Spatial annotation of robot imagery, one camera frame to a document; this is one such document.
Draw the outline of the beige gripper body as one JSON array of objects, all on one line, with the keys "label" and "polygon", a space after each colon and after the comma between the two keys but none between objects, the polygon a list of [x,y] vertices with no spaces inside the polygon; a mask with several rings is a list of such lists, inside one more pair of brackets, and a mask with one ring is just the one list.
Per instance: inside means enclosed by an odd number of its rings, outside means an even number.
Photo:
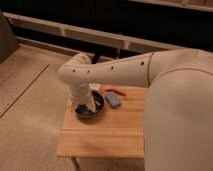
[{"label": "beige gripper body", "polygon": [[94,98],[88,84],[70,85],[69,90],[73,110],[76,110],[80,105],[85,105],[92,112],[96,110]]}]

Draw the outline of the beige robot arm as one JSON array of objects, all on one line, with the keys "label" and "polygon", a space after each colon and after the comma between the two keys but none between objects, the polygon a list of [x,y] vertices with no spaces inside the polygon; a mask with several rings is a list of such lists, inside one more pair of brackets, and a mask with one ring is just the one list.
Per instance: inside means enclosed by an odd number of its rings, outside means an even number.
[{"label": "beige robot arm", "polygon": [[79,53],[58,75],[79,107],[91,83],[146,87],[145,171],[213,171],[213,53],[178,49],[97,64]]}]

